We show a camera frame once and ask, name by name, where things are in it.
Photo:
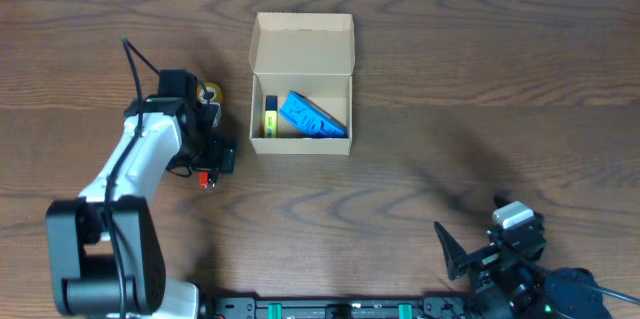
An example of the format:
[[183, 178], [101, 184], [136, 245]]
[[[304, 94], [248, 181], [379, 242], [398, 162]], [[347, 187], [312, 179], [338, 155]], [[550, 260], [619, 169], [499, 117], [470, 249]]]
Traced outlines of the blue hole punch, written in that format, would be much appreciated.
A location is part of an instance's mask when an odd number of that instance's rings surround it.
[[306, 97], [290, 91], [280, 115], [294, 128], [311, 138], [346, 138], [347, 130]]

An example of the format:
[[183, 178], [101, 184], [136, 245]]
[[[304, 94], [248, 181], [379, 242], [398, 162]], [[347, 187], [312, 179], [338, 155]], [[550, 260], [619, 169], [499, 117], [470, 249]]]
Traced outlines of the yellow blue highlighter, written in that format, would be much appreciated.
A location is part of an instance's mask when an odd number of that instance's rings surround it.
[[265, 138], [277, 137], [278, 115], [278, 97], [273, 95], [266, 96], [263, 126]]

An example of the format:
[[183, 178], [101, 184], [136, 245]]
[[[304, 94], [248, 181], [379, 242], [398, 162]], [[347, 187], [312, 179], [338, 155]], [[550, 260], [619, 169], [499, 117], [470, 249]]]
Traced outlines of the yellow tape roll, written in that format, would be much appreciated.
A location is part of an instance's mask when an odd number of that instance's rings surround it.
[[211, 109], [214, 111], [212, 127], [217, 127], [222, 115], [221, 104], [224, 99], [221, 88], [215, 83], [200, 81], [197, 91], [197, 98], [199, 102], [205, 106], [206, 109]]

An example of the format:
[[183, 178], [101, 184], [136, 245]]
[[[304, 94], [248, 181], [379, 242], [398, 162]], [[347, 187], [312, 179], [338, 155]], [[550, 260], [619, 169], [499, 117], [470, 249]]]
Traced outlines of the brown cardboard box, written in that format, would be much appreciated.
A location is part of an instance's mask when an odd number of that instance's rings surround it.
[[[351, 151], [354, 20], [350, 14], [260, 12], [249, 51], [252, 99], [249, 141], [258, 154], [348, 155]], [[314, 138], [283, 116], [265, 135], [266, 99], [281, 108], [294, 92], [342, 126], [341, 138]]]

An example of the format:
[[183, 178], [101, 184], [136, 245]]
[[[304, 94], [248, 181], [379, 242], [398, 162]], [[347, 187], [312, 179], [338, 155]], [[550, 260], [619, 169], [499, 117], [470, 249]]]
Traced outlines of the red black stapler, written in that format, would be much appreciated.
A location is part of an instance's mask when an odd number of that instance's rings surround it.
[[199, 185], [204, 190], [212, 190], [217, 183], [218, 173], [215, 171], [201, 171], [199, 173]]

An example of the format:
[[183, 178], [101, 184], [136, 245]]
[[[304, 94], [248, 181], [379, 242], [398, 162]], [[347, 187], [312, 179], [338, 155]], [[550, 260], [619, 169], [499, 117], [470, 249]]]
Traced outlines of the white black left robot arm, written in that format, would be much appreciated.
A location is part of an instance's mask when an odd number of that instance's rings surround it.
[[65, 316], [205, 318], [199, 288], [171, 279], [150, 213], [162, 177], [199, 173], [204, 188], [234, 170], [234, 139], [214, 132], [221, 106], [186, 70], [162, 70], [156, 93], [124, 113], [119, 143], [97, 177], [45, 215], [53, 300]]

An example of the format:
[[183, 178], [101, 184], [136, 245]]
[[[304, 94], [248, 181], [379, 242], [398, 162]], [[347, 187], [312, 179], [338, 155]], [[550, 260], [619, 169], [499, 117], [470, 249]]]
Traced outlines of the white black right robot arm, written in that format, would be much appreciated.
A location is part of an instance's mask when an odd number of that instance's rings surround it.
[[434, 229], [449, 279], [466, 276], [471, 285], [454, 318], [612, 318], [591, 272], [538, 264], [546, 248], [541, 214], [509, 228], [495, 225], [489, 244], [472, 253], [442, 224]]

